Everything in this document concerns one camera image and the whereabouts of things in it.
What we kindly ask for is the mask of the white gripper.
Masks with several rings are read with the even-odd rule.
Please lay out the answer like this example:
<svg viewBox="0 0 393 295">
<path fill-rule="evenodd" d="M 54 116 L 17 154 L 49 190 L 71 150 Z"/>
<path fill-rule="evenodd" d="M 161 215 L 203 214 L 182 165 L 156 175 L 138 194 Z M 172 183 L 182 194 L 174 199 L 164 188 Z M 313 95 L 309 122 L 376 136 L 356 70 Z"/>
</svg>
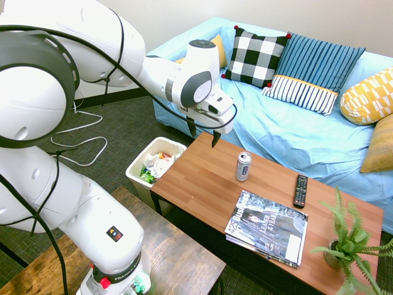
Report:
<svg viewBox="0 0 393 295">
<path fill-rule="evenodd" d="M 220 88 L 216 88 L 205 100 L 196 106 L 188 108 L 185 115 L 192 137 L 196 136 L 196 126 L 213 129 L 211 147 L 219 142 L 221 134 L 228 134 L 233 128 L 233 99 Z"/>
</svg>

